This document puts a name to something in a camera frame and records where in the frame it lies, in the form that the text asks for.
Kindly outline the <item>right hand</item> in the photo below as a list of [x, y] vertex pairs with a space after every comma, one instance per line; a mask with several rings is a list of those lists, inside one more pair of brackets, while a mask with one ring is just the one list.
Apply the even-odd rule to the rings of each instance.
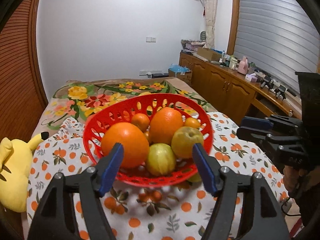
[[312, 187], [311, 177], [307, 170], [297, 170], [291, 166], [285, 166], [283, 169], [283, 182], [291, 198], [299, 198], [303, 192]]

